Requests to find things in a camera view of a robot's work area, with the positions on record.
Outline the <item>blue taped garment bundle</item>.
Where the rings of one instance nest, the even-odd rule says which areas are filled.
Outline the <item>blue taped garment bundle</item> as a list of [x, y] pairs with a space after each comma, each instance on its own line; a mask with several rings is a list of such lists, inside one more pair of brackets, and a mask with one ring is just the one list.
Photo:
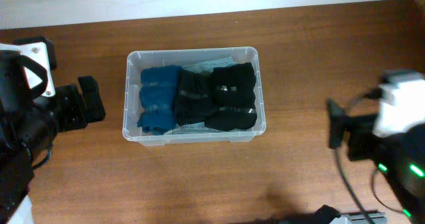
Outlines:
[[163, 135], [177, 125], [173, 103], [181, 70], [181, 66], [169, 65], [141, 71], [139, 99], [143, 112], [137, 121], [137, 127], [143, 133]]

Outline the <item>black taped garment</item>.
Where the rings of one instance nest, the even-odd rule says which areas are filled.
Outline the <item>black taped garment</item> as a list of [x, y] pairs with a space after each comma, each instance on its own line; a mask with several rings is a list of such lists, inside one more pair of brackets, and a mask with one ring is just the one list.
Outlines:
[[256, 75], [250, 62], [214, 68], [212, 100], [218, 110], [205, 119], [205, 126], [221, 131], [248, 130], [257, 119]]
[[204, 122], [218, 111], [213, 101], [210, 76], [180, 70], [177, 94], [173, 103], [173, 113], [180, 126]]

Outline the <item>light blue jeans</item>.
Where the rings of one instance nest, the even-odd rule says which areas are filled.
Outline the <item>light blue jeans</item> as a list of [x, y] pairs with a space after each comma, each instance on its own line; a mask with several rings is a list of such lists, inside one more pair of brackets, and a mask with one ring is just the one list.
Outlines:
[[[228, 56], [216, 60], [208, 60], [198, 62], [195, 64], [183, 65], [184, 70], [188, 70], [194, 73], [210, 74], [214, 68], [224, 68], [228, 66], [236, 65], [237, 62], [232, 57]], [[204, 122], [198, 122], [194, 124], [177, 125], [174, 129], [167, 131], [165, 135], [177, 135], [177, 134], [205, 134], [205, 133], [220, 133], [221, 130], [213, 128], [207, 128]]]

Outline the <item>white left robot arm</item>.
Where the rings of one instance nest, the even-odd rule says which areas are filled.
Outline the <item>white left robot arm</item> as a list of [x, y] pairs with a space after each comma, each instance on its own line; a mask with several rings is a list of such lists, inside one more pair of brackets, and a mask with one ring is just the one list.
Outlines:
[[48, 70], [17, 51], [1, 51], [1, 222], [16, 214], [34, 171], [49, 161], [60, 132], [80, 130], [106, 116], [92, 76], [46, 98]]

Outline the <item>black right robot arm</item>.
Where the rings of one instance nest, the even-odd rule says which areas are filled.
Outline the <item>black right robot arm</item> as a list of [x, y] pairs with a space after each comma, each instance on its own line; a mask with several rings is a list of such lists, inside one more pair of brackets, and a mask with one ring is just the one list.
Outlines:
[[328, 147], [337, 151], [347, 144], [350, 161], [371, 160], [384, 175], [411, 223], [424, 222], [424, 125], [379, 137], [373, 134], [378, 114], [349, 116], [332, 99], [326, 100], [329, 117]]

